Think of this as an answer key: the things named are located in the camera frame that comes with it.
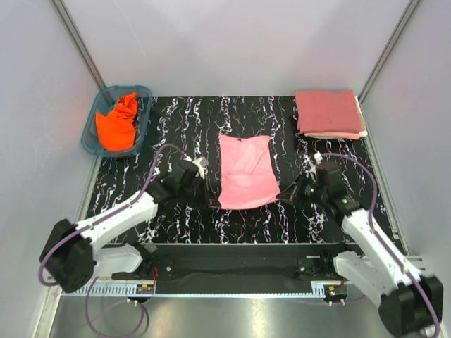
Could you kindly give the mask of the pink t-shirt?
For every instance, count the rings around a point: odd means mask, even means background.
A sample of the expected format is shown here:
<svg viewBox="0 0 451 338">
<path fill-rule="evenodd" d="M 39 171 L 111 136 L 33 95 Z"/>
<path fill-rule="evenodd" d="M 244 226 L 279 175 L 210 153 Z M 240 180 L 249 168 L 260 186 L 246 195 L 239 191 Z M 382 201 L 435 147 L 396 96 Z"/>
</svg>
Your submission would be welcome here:
<svg viewBox="0 0 451 338">
<path fill-rule="evenodd" d="M 280 188 L 274 174 L 268 135 L 219 137 L 221 193 L 225 210 L 247 210 L 273 203 Z"/>
</svg>

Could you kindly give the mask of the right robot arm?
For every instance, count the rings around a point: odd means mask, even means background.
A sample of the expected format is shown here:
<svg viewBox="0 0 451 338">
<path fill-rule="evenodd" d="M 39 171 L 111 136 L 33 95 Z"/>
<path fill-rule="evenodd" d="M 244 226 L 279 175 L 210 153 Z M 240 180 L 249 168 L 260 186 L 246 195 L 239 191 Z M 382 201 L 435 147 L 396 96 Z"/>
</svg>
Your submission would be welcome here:
<svg viewBox="0 0 451 338">
<path fill-rule="evenodd" d="M 323 206 L 328 217 L 353 238 L 364 255 L 354 251 L 329 255 L 320 261 L 320 271 L 328 279 L 341 276 L 354 284 L 378 309 L 392 336 L 440 334 L 443 284 L 434 275 L 424 275 L 404 256 L 337 175 L 319 174 L 316 179 L 299 175 L 276 198 L 293 205 Z"/>
</svg>

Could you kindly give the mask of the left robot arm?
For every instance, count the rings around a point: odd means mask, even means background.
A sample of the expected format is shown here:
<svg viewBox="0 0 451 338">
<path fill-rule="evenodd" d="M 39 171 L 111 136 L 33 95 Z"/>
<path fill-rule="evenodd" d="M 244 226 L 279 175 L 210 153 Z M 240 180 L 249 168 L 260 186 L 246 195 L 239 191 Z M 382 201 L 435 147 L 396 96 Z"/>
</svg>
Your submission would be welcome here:
<svg viewBox="0 0 451 338">
<path fill-rule="evenodd" d="M 57 222 L 39 257 L 39 281 L 73 293 L 93 277 L 147 279 L 152 276 L 152 255 L 141 244 L 109 246 L 109 242 L 134 226 L 156 217 L 173 203 L 193 208 L 219 208 L 209 183 L 195 177 L 177 185 L 159 177 L 129 199 L 91 218 L 72 224 Z"/>
</svg>

